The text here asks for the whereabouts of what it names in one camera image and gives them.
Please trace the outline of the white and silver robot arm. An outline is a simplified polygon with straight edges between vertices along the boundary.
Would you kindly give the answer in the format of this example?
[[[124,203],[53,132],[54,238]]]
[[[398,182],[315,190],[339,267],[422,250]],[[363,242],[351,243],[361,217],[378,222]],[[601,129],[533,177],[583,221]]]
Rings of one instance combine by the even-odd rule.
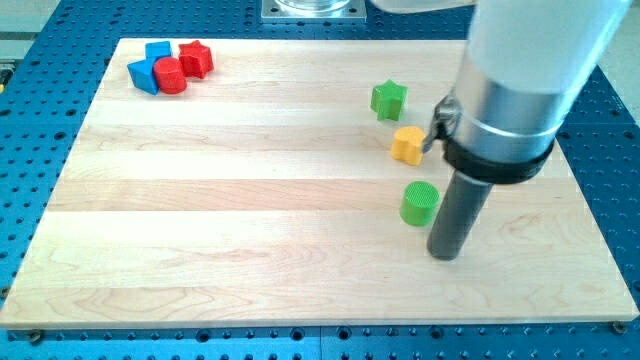
[[[497,163],[541,156],[631,0],[476,0],[463,60],[439,121]]]

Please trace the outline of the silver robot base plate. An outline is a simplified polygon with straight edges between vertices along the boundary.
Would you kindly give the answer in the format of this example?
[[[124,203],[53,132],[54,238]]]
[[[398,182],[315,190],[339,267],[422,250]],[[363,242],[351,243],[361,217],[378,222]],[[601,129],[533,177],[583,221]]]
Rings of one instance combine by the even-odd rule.
[[[364,0],[261,0],[261,19],[267,22],[366,18]]]

